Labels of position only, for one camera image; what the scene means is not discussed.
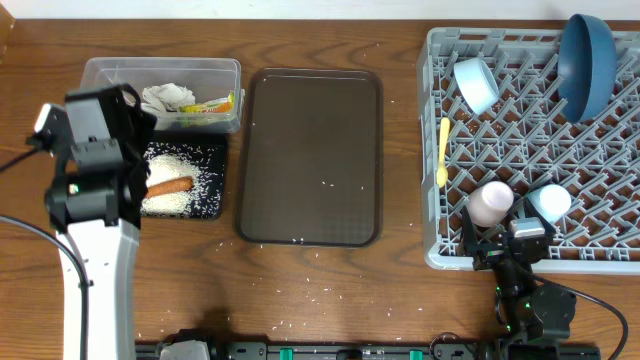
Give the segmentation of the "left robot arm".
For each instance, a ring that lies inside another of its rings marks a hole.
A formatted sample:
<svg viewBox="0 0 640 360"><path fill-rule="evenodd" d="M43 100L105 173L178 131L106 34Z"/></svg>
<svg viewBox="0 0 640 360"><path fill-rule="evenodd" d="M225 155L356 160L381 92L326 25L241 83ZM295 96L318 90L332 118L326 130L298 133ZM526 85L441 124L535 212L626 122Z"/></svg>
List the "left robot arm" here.
<svg viewBox="0 0 640 360"><path fill-rule="evenodd" d="M45 104L28 144L51 154L45 208L63 269L63 356L135 356L133 272L155 116L126 83Z"/></svg>

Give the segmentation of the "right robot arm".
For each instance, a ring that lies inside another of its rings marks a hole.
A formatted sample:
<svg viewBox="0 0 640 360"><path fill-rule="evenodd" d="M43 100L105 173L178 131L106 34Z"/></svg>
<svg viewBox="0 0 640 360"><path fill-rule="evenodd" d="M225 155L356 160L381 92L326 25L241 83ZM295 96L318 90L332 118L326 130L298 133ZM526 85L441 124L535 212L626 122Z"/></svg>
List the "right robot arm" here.
<svg viewBox="0 0 640 360"><path fill-rule="evenodd" d="M576 297L534 279L532 265L548 253L554 227L529 200L524 216L509 224L497 242L481 243L467 209L462 214L462 251L475 271L494 273L496 317L507 334L476 346L476 359L558 359L570 336Z"/></svg>

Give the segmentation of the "light blue bowl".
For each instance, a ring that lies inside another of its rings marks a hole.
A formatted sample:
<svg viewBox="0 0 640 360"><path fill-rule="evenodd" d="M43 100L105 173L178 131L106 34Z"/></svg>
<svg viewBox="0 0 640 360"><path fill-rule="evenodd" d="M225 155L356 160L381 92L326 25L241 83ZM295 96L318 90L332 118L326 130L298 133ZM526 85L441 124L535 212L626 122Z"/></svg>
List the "light blue bowl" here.
<svg viewBox="0 0 640 360"><path fill-rule="evenodd" d="M480 58L457 62L454 76L464 100L475 114L482 114L499 100L493 73Z"/></svg>

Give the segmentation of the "orange carrot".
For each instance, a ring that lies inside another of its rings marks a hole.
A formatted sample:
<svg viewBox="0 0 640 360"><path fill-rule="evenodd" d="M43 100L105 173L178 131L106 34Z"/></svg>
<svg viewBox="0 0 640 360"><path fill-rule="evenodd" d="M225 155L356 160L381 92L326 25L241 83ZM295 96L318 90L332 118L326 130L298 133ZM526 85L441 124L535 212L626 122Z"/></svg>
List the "orange carrot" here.
<svg viewBox="0 0 640 360"><path fill-rule="evenodd" d="M146 198L189 191L193 187L193 184L194 180L188 176L167 180L150 186Z"/></svg>

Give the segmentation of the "yellow green snack wrapper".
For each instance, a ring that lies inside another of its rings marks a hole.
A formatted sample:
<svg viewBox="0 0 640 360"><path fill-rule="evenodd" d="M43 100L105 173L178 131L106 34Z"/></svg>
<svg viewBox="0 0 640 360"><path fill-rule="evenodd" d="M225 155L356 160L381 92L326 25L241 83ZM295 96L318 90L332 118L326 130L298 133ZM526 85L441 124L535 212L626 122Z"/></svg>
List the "yellow green snack wrapper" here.
<svg viewBox="0 0 640 360"><path fill-rule="evenodd" d="M205 103L181 106L181 113L227 113L234 108L235 93L231 91L228 96L207 101Z"/></svg>

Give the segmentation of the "white tissue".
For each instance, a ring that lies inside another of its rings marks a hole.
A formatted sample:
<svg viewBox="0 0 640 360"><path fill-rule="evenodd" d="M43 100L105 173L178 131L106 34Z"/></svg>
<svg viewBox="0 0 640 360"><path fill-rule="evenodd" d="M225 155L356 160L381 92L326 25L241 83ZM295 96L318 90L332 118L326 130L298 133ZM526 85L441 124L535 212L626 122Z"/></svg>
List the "white tissue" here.
<svg viewBox="0 0 640 360"><path fill-rule="evenodd" d="M178 112L181 107L196 103L191 90L174 83L146 87L143 89L142 99L142 109L153 114Z"/></svg>

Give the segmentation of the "dark blue plate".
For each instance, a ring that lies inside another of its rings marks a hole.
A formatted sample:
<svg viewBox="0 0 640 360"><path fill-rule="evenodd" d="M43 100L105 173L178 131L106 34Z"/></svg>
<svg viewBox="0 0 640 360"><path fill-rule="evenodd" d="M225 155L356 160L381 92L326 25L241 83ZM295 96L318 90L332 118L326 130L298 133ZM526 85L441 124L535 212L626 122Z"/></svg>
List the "dark blue plate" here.
<svg viewBox="0 0 640 360"><path fill-rule="evenodd" d="M573 15L566 24L558 53L557 74L563 79L559 96L567 101L562 110L570 123L600 114L609 103L617 72L614 36L601 19Z"/></svg>

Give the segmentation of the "yellow plastic spoon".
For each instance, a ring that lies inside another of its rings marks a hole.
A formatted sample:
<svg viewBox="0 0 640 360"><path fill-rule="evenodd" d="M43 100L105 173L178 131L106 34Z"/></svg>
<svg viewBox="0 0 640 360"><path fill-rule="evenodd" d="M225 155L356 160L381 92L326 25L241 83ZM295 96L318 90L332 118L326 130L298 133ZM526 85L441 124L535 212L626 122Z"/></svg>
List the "yellow plastic spoon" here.
<svg viewBox="0 0 640 360"><path fill-rule="evenodd" d="M448 117L443 117L440 121L439 142L438 142L438 166L436 173L436 182L439 188L446 185L448 179L448 171L445 164L446 148L450 132L451 121Z"/></svg>

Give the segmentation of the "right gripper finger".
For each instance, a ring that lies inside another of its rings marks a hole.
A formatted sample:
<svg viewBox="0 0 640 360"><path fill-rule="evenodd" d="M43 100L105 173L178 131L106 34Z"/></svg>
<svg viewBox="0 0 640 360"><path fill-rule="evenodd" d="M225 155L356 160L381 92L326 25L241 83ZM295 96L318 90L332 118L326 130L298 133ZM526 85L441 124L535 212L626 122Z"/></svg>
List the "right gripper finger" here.
<svg viewBox="0 0 640 360"><path fill-rule="evenodd" d="M556 234L556 230L535 208L529 198L525 197L522 201L523 211L526 218L536 218L544 229L544 236L547 238L553 238Z"/></svg>
<svg viewBox="0 0 640 360"><path fill-rule="evenodd" d="M471 220L467 207L461 210L462 214L462 231L461 231L461 247L465 256L475 257L478 251L478 240L476 236L476 228Z"/></svg>

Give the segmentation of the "light blue cup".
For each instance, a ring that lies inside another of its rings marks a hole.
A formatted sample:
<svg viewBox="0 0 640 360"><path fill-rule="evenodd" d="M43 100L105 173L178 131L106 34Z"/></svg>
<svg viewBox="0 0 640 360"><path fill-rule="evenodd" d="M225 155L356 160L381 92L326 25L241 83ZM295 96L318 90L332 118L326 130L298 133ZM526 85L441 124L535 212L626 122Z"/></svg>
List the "light blue cup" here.
<svg viewBox="0 0 640 360"><path fill-rule="evenodd" d="M571 207L571 195L562 186L545 185L526 195L537 212L550 224L560 220Z"/></svg>

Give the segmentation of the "pink cup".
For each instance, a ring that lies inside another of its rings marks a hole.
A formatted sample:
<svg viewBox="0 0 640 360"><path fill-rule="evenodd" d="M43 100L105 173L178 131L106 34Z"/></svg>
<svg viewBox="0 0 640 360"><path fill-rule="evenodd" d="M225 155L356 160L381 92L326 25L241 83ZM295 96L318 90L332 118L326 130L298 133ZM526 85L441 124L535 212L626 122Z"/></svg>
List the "pink cup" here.
<svg viewBox="0 0 640 360"><path fill-rule="evenodd" d="M491 181L474 190L466 204L473 224L490 228L503 220L514 202L511 188L500 181Z"/></svg>

